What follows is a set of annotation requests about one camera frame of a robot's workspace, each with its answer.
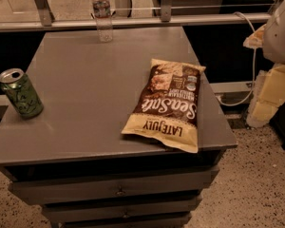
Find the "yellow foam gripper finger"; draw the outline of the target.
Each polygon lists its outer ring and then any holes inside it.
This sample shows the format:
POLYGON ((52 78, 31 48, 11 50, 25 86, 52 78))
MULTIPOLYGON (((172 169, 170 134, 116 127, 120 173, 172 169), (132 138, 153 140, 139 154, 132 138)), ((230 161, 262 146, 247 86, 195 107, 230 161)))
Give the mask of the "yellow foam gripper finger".
POLYGON ((269 71, 261 70, 256 77, 246 123, 251 127, 262 127, 284 103, 285 65, 274 64, 269 71))

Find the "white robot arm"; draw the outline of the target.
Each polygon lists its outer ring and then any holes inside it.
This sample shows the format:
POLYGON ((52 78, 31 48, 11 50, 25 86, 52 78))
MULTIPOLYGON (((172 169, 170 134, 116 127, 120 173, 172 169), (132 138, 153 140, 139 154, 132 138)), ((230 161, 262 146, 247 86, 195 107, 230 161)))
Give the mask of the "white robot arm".
POLYGON ((269 71, 261 70, 256 76, 248 107, 246 123, 251 127, 262 127, 285 103, 285 0, 243 45, 261 48, 264 58, 274 63, 269 71))

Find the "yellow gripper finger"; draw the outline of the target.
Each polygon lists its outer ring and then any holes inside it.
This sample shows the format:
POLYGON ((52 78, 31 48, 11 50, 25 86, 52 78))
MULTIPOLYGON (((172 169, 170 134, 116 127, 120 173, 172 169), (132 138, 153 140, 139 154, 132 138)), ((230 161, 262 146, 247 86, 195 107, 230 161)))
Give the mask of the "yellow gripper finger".
POLYGON ((264 30, 265 30, 265 25, 262 25, 244 40, 243 45, 246 48, 252 48, 252 49, 262 48, 264 30))

